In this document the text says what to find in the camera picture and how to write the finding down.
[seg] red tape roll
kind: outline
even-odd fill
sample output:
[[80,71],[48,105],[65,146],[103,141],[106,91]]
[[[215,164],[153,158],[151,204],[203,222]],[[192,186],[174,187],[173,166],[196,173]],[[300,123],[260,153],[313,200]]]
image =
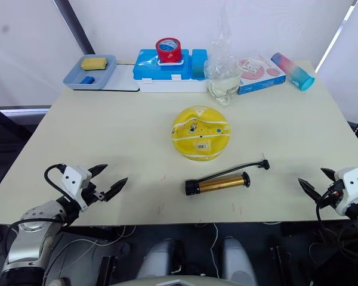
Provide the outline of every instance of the red tape roll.
[[177,63],[181,61],[181,47],[179,40],[164,38],[155,44],[161,63]]

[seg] plastic bag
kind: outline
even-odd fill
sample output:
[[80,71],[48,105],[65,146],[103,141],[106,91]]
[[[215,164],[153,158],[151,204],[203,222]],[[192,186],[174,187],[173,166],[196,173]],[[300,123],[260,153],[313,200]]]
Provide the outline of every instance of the plastic bag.
[[217,103],[227,106],[239,89],[241,69],[238,60],[229,53],[231,32],[227,12],[223,6],[218,19],[218,38],[211,42],[208,60],[204,64],[204,74],[208,80],[208,92]]

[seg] beige table surface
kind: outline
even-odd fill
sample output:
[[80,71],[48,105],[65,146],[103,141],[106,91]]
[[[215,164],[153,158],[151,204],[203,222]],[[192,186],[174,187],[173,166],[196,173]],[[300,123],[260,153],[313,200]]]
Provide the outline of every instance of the beige table surface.
[[[313,72],[309,62],[299,64]],[[229,145],[213,161],[186,159],[171,142],[173,120],[193,105],[216,108],[232,126]],[[250,188],[185,196],[186,179],[261,160],[262,153],[271,168],[245,169]],[[29,208],[59,198],[43,177],[56,163],[109,164],[92,180],[99,191],[129,177],[120,194],[93,204],[75,225],[316,220],[314,202],[297,178],[322,194],[331,182],[319,168],[358,166],[358,139],[319,80],[306,92],[286,81],[238,95],[226,108],[207,93],[66,88],[0,184],[0,223],[12,223]],[[59,182],[61,174],[52,171],[51,178]],[[321,214],[340,218],[331,208]]]

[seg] pink and blue bottle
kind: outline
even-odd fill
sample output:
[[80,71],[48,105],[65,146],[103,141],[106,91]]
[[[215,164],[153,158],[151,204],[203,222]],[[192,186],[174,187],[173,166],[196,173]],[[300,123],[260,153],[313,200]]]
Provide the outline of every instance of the pink and blue bottle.
[[314,83],[313,76],[296,66],[283,54],[278,52],[272,56],[271,60],[289,76],[289,80],[300,90],[306,91]]

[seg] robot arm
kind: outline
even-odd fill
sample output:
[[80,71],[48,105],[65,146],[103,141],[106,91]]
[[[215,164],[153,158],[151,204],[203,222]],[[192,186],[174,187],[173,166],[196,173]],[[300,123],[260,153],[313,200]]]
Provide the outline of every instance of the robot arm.
[[45,269],[53,249],[55,236],[60,229],[69,226],[96,201],[109,201],[121,191],[127,178],[115,183],[110,191],[97,192],[91,178],[107,166],[97,165],[88,170],[80,166],[55,165],[63,173],[64,196],[28,210],[20,221],[12,224],[4,239],[4,255],[7,254],[7,237],[10,229],[18,225],[18,235],[13,241],[2,270],[0,285],[41,285]]
[[340,216],[348,216],[358,228],[358,168],[345,168],[338,172],[325,168],[321,170],[333,181],[323,196],[307,181],[298,178],[301,187],[319,208],[333,207]]

